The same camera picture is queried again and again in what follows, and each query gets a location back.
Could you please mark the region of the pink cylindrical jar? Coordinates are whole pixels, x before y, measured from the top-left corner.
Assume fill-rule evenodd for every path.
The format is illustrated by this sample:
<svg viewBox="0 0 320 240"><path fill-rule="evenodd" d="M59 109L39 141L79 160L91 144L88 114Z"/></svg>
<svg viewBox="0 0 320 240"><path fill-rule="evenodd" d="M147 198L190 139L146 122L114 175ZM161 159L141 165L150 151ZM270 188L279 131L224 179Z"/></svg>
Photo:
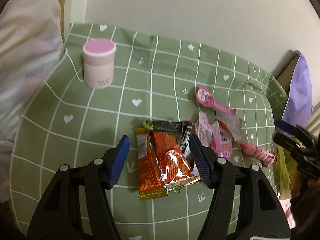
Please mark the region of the pink cylindrical jar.
<svg viewBox="0 0 320 240"><path fill-rule="evenodd" d="M116 44L107 38L96 38L84 44L84 82L88 87L103 89L113 82L116 49Z"/></svg>

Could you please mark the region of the purple pillow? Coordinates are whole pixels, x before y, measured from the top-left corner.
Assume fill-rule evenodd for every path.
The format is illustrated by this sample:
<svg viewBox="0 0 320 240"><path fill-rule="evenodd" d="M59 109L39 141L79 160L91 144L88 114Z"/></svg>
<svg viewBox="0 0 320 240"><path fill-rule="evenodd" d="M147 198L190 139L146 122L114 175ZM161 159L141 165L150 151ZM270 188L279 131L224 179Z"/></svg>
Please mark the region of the purple pillow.
<svg viewBox="0 0 320 240"><path fill-rule="evenodd" d="M313 111L312 83L304 55L298 50L293 53L296 57L282 120L306 128Z"/></svg>

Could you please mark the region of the pink floral bedding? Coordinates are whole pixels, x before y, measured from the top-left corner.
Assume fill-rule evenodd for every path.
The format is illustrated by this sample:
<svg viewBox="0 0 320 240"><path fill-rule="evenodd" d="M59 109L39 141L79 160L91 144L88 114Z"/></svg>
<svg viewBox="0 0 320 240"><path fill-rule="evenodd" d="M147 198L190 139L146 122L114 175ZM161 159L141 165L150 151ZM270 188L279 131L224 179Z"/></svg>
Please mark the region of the pink floral bedding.
<svg viewBox="0 0 320 240"><path fill-rule="evenodd" d="M296 226L296 222L291 212L291 199L281 200L280 194L278 194L278 199L280 201L281 207L283 208L283 211L287 218L289 228L291 229L294 228Z"/></svg>

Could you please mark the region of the white plastic bag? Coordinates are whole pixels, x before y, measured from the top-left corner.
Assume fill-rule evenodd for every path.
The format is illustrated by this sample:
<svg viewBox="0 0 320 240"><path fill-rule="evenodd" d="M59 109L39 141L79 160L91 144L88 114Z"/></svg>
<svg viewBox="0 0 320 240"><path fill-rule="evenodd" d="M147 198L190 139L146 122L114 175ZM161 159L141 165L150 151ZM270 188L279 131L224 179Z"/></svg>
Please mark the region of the white plastic bag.
<svg viewBox="0 0 320 240"><path fill-rule="evenodd" d="M1 202L22 113L64 48L59 0L1 0Z"/></svg>

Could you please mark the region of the green checkered tablecloth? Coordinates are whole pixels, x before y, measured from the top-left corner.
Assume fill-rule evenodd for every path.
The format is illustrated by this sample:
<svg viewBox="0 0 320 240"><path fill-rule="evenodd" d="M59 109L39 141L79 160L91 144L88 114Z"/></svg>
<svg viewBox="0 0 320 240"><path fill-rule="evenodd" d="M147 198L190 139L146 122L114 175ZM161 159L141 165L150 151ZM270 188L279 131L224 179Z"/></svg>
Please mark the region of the green checkered tablecloth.
<svg viewBox="0 0 320 240"><path fill-rule="evenodd" d="M117 45L114 80L99 90L87 87L82 74L83 45L95 38ZM126 163L107 192L122 239L197 239L213 192L198 183L164 198L139 200L135 129L145 120L197 121L200 112L214 122L214 110L196 101L199 86L236 109L245 141L277 151L274 121L283 114L287 94L272 74L239 56L97 24L73 24L65 48L63 61L23 113L16 135L11 197L23 233L61 165L87 165L127 135Z"/></svg>

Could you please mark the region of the pink sachet wrapper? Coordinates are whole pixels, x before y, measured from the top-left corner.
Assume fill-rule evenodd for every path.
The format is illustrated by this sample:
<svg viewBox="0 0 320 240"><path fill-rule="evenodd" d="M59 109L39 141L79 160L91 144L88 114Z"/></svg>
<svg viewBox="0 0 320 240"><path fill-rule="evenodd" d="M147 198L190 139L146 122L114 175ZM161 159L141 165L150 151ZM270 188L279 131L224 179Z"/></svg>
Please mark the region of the pink sachet wrapper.
<svg viewBox="0 0 320 240"><path fill-rule="evenodd" d="M242 141L242 119L216 111L215 121L210 124L204 112L199 112L195 132L205 147L211 148L218 157L232 158L233 141Z"/></svg>

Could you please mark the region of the yellow trash bag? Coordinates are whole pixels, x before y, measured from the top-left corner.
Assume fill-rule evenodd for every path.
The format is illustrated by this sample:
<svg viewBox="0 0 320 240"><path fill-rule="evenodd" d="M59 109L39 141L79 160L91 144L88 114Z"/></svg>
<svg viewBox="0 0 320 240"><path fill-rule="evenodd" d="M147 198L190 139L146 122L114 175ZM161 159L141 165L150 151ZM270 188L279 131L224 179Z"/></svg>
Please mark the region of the yellow trash bag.
<svg viewBox="0 0 320 240"><path fill-rule="evenodd" d="M278 172L278 179L279 179L279 184L277 186L279 199L280 200L291 199L291 190L290 190L291 179L286 166L284 149L279 145L277 146L276 169Z"/></svg>

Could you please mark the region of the pink segmented toy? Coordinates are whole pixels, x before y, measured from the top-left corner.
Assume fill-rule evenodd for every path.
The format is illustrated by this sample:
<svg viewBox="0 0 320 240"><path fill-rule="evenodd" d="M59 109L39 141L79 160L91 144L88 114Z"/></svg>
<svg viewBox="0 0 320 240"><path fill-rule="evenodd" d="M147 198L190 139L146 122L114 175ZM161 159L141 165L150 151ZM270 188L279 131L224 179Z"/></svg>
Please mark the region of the pink segmented toy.
<svg viewBox="0 0 320 240"><path fill-rule="evenodd" d="M252 143L240 144L240 149L245 155L261 161L263 163L263 167L269 167L272 165L276 158L276 156L269 150L260 148Z"/></svg>

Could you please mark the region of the dark red foil packet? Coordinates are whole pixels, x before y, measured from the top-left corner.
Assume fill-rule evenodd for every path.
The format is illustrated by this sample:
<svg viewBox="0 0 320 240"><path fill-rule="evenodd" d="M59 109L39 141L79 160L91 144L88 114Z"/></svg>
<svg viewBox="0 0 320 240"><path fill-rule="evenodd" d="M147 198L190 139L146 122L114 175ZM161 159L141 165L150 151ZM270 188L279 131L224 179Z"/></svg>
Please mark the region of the dark red foil packet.
<svg viewBox="0 0 320 240"><path fill-rule="evenodd" d="M135 129L139 200L163 198L200 181L189 141L191 121L145 120Z"/></svg>

